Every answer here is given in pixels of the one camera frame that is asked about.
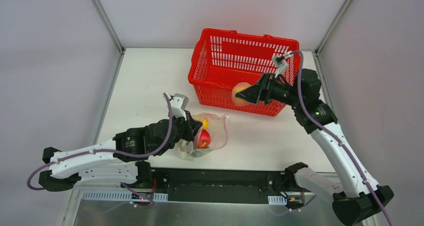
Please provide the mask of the aluminium frame post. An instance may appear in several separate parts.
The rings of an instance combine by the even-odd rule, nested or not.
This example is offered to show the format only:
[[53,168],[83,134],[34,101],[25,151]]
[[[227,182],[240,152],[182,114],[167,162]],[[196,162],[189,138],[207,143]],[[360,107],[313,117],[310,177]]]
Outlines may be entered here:
[[348,8],[352,4],[354,0],[343,0],[340,8],[338,9],[335,17],[331,21],[328,29],[326,30],[323,38],[321,39],[320,43],[318,44],[318,47],[315,49],[315,54],[318,57],[321,52],[323,51],[324,47],[326,46],[327,42],[329,41],[330,37],[332,36],[332,33],[335,31],[336,27],[344,17],[345,13],[347,12]]
[[125,47],[121,43],[117,32],[115,31],[110,18],[108,17],[108,14],[101,2],[101,0],[91,0],[100,20],[102,21],[108,35],[110,36],[111,40],[113,41],[115,47],[119,51],[120,54],[123,54],[125,51]]

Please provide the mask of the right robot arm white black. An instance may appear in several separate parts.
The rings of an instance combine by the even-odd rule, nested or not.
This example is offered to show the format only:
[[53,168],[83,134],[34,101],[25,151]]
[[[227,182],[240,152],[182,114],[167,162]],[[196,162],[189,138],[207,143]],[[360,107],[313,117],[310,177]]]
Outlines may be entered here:
[[304,188],[328,202],[338,220],[356,225],[378,213],[394,197],[389,186],[380,185],[354,154],[332,109],[320,99],[321,81],[316,71],[298,71],[294,84],[282,76],[265,73],[260,80],[237,93],[235,98],[251,104],[279,102],[294,111],[297,122],[325,153],[339,183],[299,162],[285,169],[284,186],[290,191]]

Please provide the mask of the left aluminium frame post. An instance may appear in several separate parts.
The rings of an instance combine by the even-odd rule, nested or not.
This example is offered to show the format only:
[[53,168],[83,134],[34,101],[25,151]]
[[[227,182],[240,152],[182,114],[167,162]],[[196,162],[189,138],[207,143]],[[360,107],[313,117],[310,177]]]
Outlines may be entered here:
[[111,40],[113,41],[115,47],[119,51],[120,54],[123,54],[125,51],[125,47],[121,43],[117,32],[115,31],[110,18],[108,17],[108,14],[101,2],[101,0],[91,0],[100,20],[102,21],[108,35],[110,36]]

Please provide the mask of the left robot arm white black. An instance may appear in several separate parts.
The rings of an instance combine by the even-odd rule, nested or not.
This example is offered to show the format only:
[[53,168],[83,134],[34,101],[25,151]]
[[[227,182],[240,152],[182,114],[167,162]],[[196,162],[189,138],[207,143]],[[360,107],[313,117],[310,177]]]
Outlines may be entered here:
[[186,111],[183,117],[130,128],[105,142],[79,150],[63,152],[45,148],[42,159],[47,167],[40,172],[38,183],[49,192],[108,183],[147,188],[153,181],[149,157],[164,154],[180,140],[194,141],[202,127],[202,121]]

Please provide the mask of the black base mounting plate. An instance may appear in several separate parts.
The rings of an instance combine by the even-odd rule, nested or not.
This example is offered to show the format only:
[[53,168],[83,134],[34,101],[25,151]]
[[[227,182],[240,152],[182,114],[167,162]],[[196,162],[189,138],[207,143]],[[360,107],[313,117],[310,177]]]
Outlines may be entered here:
[[171,202],[282,204],[290,209],[307,203],[307,190],[279,171],[153,168],[136,177],[132,189],[148,196],[166,194]]

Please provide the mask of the green vegetable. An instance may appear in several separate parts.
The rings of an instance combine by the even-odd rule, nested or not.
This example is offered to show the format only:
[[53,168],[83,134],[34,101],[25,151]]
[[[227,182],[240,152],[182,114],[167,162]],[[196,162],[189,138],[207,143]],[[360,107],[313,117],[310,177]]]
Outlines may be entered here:
[[212,150],[210,149],[195,149],[192,153],[191,156],[194,158],[199,158],[202,156],[205,156],[206,154],[212,152]]

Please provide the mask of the red plastic shopping basket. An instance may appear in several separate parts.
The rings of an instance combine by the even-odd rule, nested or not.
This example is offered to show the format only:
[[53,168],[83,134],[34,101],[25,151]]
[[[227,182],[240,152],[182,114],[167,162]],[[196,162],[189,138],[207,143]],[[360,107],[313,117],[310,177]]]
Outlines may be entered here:
[[205,28],[191,57],[188,81],[202,105],[274,117],[284,104],[236,106],[232,90],[241,82],[255,84],[263,73],[275,73],[272,57],[299,48],[295,39]]

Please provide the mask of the clear pink zip top bag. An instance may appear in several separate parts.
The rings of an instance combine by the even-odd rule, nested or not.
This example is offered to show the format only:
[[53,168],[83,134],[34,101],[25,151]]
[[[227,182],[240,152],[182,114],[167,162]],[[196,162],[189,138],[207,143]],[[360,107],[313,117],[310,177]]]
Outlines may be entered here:
[[202,127],[194,141],[180,140],[176,143],[177,156],[186,161],[205,156],[212,151],[223,148],[229,139],[227,124],[229,115],[218,116],[212,113],[200,113],[193,118],[202,122]]

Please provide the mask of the right aluminium frame post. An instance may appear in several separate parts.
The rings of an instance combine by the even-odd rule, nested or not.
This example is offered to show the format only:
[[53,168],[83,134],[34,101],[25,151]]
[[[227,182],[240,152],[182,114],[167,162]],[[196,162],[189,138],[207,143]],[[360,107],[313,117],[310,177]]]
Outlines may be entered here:
[[320,43],[318,44],[318,47],[315,49],[315,54],[318,57],[321,52],[323,51],[324,47],[326,46],[327,42],[329,41],[330,37],[332,36],[332,33],[335,31],[336,27],[344,17],[345,13],[347,12],[348,8],[352,4],[354,0],[343,0],[340,8],[338,9],[335,17],[331,21],[328,29],[326,30],[323,38],[321,39]]

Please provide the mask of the yellow orange fruit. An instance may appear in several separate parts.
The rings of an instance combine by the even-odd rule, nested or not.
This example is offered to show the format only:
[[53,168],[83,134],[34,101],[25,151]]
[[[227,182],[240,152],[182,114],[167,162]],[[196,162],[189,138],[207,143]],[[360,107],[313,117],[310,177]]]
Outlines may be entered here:
[[207,118],[205,117],[197,117],[196,120],[201,121],[202,122],[202,129],[203,130],[207,130],[209,127],[209,121]]

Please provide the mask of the red apple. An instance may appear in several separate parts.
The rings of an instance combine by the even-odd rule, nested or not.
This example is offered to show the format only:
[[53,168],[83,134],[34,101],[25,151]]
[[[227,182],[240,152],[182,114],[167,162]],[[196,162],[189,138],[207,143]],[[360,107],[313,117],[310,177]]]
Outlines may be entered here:
[[207,130],[202,130],[196,142],[197,148],[207,149],[210,143],[211,143],[210,133]]

